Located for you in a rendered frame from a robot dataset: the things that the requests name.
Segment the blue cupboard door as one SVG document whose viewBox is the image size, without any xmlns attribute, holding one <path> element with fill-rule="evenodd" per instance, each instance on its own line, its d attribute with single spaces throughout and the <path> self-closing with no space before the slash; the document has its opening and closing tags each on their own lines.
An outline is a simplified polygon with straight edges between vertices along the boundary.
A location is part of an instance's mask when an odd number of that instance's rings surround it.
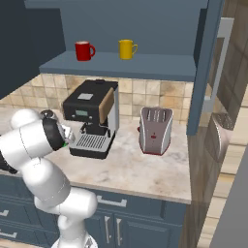
<svg viewBox="0 0 248 248">
<path fill-rule="evenodd" d="M 116 218 L 122 219 L 122 245 L 117 245 Z M 178 248 L 181 226 L 130 215 L 115 214 L 116 248 Z"/>
<path fill-rule="evenodd" d="M 109 244 L 106 241 L 105 216 L 110 217 L 108 229 L 110 234 Z M 115 248 L 113 215 L 105 211 L 97 211 L 92 217 L 85 220 L 89 234 L 96 240 L 98 248 Z"/>
</svg>

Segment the black silver coffee machine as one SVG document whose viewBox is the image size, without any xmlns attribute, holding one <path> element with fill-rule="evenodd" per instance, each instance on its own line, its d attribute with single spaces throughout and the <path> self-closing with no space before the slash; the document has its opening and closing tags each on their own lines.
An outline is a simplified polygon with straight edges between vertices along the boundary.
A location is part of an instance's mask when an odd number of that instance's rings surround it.
<svg viewBox="0 0 248 248">
<path fill-rule="evenodd" d="M 87 79 L 63 102 L 64 119 L 82 123 L 74 156 L 106 159 L 119 129 L 118 82 Z"/>
</svg>

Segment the silver curved metal fixture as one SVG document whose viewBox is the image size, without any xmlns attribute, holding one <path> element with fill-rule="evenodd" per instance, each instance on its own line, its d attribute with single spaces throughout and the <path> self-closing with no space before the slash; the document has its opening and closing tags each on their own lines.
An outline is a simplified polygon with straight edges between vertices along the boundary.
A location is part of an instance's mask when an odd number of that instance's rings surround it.
<svg viewBox="0 0 248 248">
<path fill-rule="evenodd" d="M 224 161 L 233 132 L 233 122 L 227 113 L 212 113 L 205 136 L 205 147 L 218 163 Z"/>
</svg>

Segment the blue drawer front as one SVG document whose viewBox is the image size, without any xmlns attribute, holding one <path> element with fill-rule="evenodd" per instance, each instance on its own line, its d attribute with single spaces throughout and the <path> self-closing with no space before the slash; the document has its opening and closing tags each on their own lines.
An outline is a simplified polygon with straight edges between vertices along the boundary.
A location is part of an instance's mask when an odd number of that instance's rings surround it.
<svg viewBox="0 0 248 248">
<path fill-rule="evenodd" d="M 37 208 L 33 203 L 0 196 L 0 211 L 9 210 L 8 216 L 0 216 L 5 220 L 17 224 L 40 226 Z"/>
<path fill-rule="evenodd" d="M 33 227 L 29 228 L 6 222 L 0 222 L 0 230 L 3 233 L 17 233 L 16 238 L 5 237 L 2 235 L 0 235 L 0 238 L 41 246 L 44 248 L 50 248 L 59 237 L 57 232 L 46 232 Z"/>
<path fill-rule="evenodd" d="M 95 193 L 96 196 L 103 196 L 105 200 L 115 202 L 120 202 L 122 199 L 127 200 L 126 207 L 98 203 L 98 207 L 102 209 L 160 218 L 166 223 L 175 225 L 181 225 L 184 221 L 186 211 L 186 205 L 184 203 L 155 200 L 94 189 L 92 189 L 92 192 Z"/>
</svg>

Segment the blue wall cabinet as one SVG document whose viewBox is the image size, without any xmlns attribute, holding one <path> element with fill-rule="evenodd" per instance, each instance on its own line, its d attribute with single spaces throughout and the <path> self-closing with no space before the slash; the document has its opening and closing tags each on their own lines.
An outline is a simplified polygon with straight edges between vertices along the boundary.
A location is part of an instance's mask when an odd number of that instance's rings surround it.
<svg viewBox="0 0 248 248">
<path fill-rule="evenodd" d="M 192 81 L 201 9 L 207 0 L 24 0 L 27 9 L 60 10 L 65 51 L 40 66 L 42 73 Z M 138 46 L 119 58 L 118 42 Z M 75 43 L 96 48 L 78 61 Z"/>
</svg>

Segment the dark grey mug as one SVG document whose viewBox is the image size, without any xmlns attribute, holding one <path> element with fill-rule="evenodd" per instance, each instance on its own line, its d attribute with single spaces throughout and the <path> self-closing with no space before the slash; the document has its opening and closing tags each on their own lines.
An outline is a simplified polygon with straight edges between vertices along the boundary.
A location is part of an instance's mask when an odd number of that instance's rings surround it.
<svg viewBox="0 0 248 248">
<path fill-rule="evenodd" d="M 56 122 L 58 120 L 57 115 L 51 109 L 43 110 L 41 116 L 44 122 Z"/>
</svg>

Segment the grey appliance side panel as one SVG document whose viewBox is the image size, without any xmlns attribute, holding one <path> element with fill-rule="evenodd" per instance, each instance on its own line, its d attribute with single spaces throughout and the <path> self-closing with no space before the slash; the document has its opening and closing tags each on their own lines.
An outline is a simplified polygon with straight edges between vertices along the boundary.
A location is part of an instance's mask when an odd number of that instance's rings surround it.
<svg viewBox="0 0 248 248">
<path fill-rule="evenodd" d="M 248 248 L 248 146 L 209 248 Z"/>
</svg>

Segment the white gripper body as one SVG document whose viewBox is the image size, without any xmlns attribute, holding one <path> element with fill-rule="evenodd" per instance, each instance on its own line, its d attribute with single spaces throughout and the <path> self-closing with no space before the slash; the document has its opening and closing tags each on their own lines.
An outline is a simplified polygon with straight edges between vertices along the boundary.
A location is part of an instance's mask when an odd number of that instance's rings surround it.
<svg viewBox="0 0 248 248">
<path fill-rule="evenodd" d="M 73 132 L 73 129 L 69 126 L 62 126 L 64 130 L 64 135 L 65 135 L 65 142 L 66 143 L 74 143 L 76 140 L 75 134 Z"/>
</svg>

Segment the silver red toaster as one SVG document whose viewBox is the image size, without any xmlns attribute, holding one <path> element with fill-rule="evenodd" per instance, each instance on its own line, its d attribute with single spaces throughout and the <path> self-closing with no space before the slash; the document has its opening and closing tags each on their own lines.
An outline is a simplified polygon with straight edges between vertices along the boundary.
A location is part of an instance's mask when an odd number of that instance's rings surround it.
<svg viewBox="0 0 248 248">
<path fill-rule="evenodd" d="M 144 154 L 162 156 L 171 143 L 173 111 L 170 108 L 143 107 L 139 119 L 139 146 Z"/>
</svg>

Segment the red mug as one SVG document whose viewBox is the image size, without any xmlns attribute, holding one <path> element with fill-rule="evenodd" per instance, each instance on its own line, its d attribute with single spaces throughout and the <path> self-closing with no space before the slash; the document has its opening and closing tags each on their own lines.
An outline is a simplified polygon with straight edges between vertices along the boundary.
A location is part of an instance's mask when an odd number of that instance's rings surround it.
<svg viewBox="0 0 248 248">
<path fill-rule="evenodd" d="M 89 61 L 96 52 L 96 48 L 88 41 L 76 42 L 75 48 L 78 61 Z"/>
</svg>

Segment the yellow mug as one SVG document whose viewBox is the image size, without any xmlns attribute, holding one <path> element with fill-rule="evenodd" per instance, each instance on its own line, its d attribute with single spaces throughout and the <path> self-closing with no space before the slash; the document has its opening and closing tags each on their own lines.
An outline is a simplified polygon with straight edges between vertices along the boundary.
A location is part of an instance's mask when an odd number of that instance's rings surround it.
<svg viewBox="0 0 248 248">
<path fill-rule="evenodd" d="M 118 42 L 119 58 L 122 60 L 131 60 L 137 50 L 138 46 L 132 40 L 120 40 Z"/>
</svg>

